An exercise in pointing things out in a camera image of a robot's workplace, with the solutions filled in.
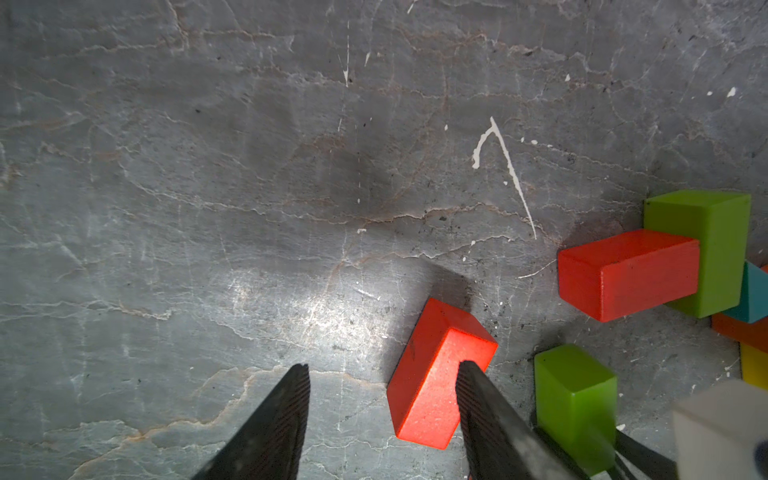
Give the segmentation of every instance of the white block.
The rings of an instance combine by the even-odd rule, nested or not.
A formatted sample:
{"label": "white block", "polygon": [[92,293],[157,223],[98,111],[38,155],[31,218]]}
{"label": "white block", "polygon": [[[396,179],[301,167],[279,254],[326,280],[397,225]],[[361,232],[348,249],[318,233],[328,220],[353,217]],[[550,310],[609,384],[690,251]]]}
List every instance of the white block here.
{"label": "white block", "polygon": [[763,480],[755,450],[768,440],[768,390],[730,380],[672,410],[680,480]]}

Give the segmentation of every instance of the red block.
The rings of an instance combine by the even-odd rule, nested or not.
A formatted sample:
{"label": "red block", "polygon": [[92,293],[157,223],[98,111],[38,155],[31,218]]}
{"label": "red block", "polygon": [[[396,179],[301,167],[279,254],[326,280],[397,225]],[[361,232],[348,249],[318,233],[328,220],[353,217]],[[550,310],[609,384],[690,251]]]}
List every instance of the red block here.
{"label": "red block", "polygon": [[600,322],[696,293],[699,240],[635,230],[558,254],[560,297]]}
{"label": "red block", "polygon": [[448,447],[460,420],[458,365],[472,360],[485,371],[497,347],[470,313],[429,299],[386,389],[397,438]]}
{"label": "red block", "polygon": [[[768,265],[761,270],[768,273]],[[720,335],[768,353],[768,316],[755,323],[747,323],[733,319],[724,313],[715,313],[712,315],[712,328]]]}

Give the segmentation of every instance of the teal block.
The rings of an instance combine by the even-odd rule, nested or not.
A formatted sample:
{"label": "teal block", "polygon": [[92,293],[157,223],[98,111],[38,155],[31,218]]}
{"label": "teal block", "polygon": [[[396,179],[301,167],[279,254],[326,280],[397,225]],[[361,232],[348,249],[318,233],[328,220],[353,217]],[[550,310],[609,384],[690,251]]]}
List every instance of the teal block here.
{"label": "teal block", "polygon": [[768,316],[768,273],[744,262],[741,280],[741,301],[723,313],[742,322],[755,323]]}

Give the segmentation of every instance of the marble surface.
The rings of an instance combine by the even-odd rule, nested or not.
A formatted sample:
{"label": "marble surface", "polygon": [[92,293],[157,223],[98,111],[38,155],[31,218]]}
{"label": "marble surface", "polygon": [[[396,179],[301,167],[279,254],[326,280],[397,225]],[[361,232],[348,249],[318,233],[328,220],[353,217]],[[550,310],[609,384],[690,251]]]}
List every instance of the marble surface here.
{"label": "marble surface", "polygon": [[564,304],[554,259],[695,187],[753,195],[768,262],[764,0],[0,9],[6,478],[188,478],[296,362],[300,478],[464,478],[460,432],[401,442],[386,405],[429,296],[523,416],[576,342],[668,455],[670,404],[739,376],[706,320]]}

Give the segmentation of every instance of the cube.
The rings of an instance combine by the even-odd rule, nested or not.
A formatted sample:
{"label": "cube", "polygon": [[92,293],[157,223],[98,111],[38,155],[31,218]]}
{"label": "cube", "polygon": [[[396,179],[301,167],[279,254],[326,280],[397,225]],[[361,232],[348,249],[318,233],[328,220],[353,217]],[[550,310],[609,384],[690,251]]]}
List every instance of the cube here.
{"label": "cube", "polygon": [[742,343],[741,378],[750,385],[768,390],[768,353]]}
{"label": "cube", "polygon": [[644,227],[700,241],[699,288],[668,303],[702,318],[739,304],[750,196],[679,190],[645,200]]}
{"label": "cube", "polygon": [[608,322],[696,293],[699,240],[635,230],[562,250],[560,297]]}
{"label": "cube", "polygon": [[[768,272],[768,265],[762,268]],[[768,353],[768,317],[755,323],[745,323],[722,313],[712,315],[712,328],[720,335],[728,336],[762,352]]]}
{"label": "cube", "polygon": [[397,438],[447,448],[460,421],[458,365],[472,360],[485,371],[497,347],[472,314],[429,299],[387,385]]}
{"label": "cube", "polygon": [[576,345],[534,358],[536,419],[588,475],[614,465],[616,375]]}
{"label": "cube", "polygon": [[757,446],[768,433],[768,391],[720,383],[672,410],[680,480],[762,480]]}
{"label": "cube", "polygon": [[768,272],[744,262],[739,304],[723,313],[746,323],[755,323],[768,316]]}

